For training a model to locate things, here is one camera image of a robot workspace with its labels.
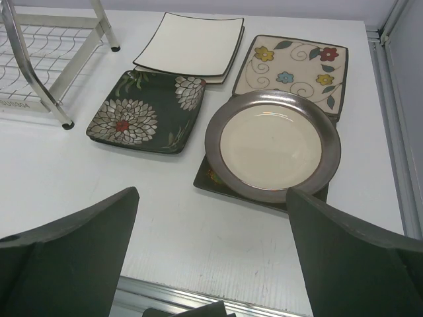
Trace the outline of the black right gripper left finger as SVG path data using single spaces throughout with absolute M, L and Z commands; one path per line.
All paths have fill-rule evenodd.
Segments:
M 86 209 L 1 239 L 2 316 L 108 316 L 139 193 L 126 188 Z

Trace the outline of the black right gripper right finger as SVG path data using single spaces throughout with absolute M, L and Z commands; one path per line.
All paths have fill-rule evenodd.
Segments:
M 295 188 L 289 222 L 314 316 L 421 316 L 422 241 Z

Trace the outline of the round silver-rimmed cream plate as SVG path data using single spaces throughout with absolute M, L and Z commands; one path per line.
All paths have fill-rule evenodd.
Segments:
M 223 183 L 249 199 L 283 203 L 289 188 L 323 189 L 341 159 L 339 134 L 313 102 L 262 90 L 228 100 L 212 116 L 207 160 Z

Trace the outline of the dark square teal-centre plate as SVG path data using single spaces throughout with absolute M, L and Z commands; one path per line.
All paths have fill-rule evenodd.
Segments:
M 253 203 L 255 205 L 259 205 L 262 207 L 268 207 L 273 210 L 281 211 L 283 213 L 287 213 L 287 207 L 285 203 L 266 203 L 257 201 L 254 199 L 246 198 L 242 195 L 239 195 L 237 192 L 233 191 L 229 188 L 221 178 L 213 171 L 211 168 L 207 157 L 204 156 L 201 165 L 198 169 L 196 177 L 193 182 L 194 187 L 199 188 L 201 190 L 206 190 L 208 192 L 213 192 L 215 194 L 224 195 L 226 197 L 232 197 L 235 199 L 239 199 L 242 201 L 246 201 L 249 203 Z

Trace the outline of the stainless steel dish rack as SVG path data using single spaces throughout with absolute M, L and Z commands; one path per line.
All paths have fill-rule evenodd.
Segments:
M 94 17 L 22 14 L 1 2 L 1 111 L 50 114 L 65 130 L 73 120 L 63 99 L 106 39 L 120 50 L 100 1 Z

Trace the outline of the black chrysanthemum square plate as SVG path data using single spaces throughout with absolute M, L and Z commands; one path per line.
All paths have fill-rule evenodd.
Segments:
M 93 141 L 163 154 L 180 153 L 206 90 L 197 77 L 129 70 L 122 74 L 87 127 Z

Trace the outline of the cream floral square plate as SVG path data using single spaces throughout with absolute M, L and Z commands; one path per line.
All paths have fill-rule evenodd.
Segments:
M 237 75 L 232 95 L 280 90 L 316 104 L 338 122 L 344 104 L 349 51 L 344 46 L 260 34 Z

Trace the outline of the aluminium frame rail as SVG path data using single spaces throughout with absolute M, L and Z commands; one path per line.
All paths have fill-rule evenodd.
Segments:
M 403 230 L 422 238 L 422 2 L 396 1 L 369 30 L 371 52 Z

